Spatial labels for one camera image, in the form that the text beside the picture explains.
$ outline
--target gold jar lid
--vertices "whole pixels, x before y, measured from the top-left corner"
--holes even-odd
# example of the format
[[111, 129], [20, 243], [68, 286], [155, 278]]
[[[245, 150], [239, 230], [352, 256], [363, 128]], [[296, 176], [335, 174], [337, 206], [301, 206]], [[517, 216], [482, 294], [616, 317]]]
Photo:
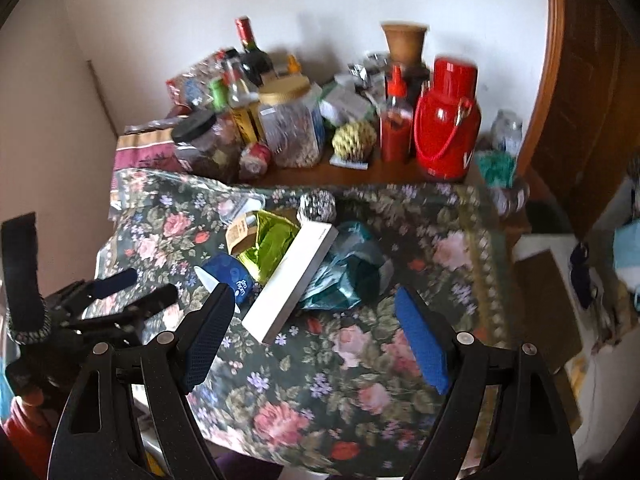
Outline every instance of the gold jar lid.
[[265, 105], [281, 105], [304, 97], [311, 90], [308, 77], [287, 75], [264, 84], [258, 90], [260, 102]]

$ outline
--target red thermos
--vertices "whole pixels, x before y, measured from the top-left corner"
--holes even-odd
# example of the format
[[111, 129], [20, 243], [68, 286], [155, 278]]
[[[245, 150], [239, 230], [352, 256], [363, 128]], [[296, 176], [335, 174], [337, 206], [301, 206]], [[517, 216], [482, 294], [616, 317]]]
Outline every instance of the red thermos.
[[429, 178], [462, 180], [480, 130], [476, 102], [478, 67], [453, 57], [436, 58], [433, 83], [415, 107], [418, 164]]

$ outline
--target metal screw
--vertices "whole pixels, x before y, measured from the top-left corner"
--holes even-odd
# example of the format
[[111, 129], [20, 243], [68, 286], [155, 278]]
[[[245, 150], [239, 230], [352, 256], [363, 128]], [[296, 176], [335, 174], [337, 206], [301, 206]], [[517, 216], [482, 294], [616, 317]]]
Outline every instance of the metal screw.
[[522, 345], [522, 351], [527, 355], [535, 355], [538, 353], [538, 349], [532, 343], [524, 343], [524, 345]]
[[456, 339], [460, 344], [463, 344], [463, 345], [471, 345], [476, 340], [476, 338], [473, 337], [469, 332], [460, 332], [456, 336]]
[[161, 345], [168, 345], [173, 340], [174, 340], [173, 332], [162, 332], [158, 334], [158, 342]]
[[102, 355], [109, 349], [109, 345], [107, 343], [98, 343], [94, 346], [94, 354]]

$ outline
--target red nozzle cap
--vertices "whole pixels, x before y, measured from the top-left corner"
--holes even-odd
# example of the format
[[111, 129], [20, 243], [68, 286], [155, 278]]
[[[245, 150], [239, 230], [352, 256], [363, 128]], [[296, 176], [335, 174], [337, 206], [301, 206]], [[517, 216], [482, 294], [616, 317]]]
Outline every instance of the red nozzle cap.
[[406, 97], [406, 83], [398, 65], [393, 66], [391, 81], [386, 84], [386, 93], [392, 97]]

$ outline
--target red sauce bottle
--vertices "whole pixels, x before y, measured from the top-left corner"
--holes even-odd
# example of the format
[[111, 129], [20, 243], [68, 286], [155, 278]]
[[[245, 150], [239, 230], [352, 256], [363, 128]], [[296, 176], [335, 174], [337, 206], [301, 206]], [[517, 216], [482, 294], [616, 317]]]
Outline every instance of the red sauce bottle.
[[411, 148], [414, 109], [406, 101], [402, 71], [394, 65], [386, 85], [385, 108], [380, 113], [380, 152], [384, 162], [406, 162]]

